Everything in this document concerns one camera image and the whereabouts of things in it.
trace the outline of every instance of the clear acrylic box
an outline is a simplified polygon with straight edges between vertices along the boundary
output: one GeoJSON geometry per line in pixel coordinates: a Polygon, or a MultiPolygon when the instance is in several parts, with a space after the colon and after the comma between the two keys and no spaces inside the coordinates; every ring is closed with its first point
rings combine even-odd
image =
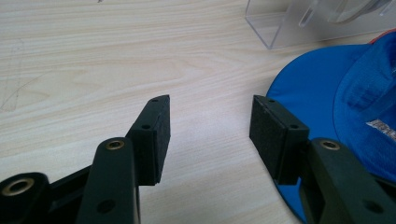
{"type": "Polygon", "coordinates": [[[249,0],[247,22],[268,49],[396,27],[396,0],[249,0]]]}

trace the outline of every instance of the light wood grain surface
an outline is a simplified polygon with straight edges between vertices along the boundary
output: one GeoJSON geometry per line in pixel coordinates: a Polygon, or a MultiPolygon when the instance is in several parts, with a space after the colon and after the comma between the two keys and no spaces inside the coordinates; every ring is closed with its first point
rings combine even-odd
{"type": "Polygon", "coordinates": [[[162,182],[142,223],[298,223],[248,138],[253,94],[297,56],[375,35],[267,50],[247,0],[0,3],[0,180],[92,163],[150,98],[170,94],[162,182]]]}

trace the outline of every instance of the baseball cap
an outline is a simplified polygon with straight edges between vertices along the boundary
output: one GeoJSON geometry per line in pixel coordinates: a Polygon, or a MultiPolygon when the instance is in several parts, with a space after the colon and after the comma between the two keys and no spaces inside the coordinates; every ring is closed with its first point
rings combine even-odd
{"type": "MultiPolygon", "coordinates": [[[[345,144],[365,169],[396,182],[396,30],[369,44],[310,51],[288,64],[267,96],[310,129],[345,144]]],[[[302,221],[299,185],[276,185],[302,221]]]]}

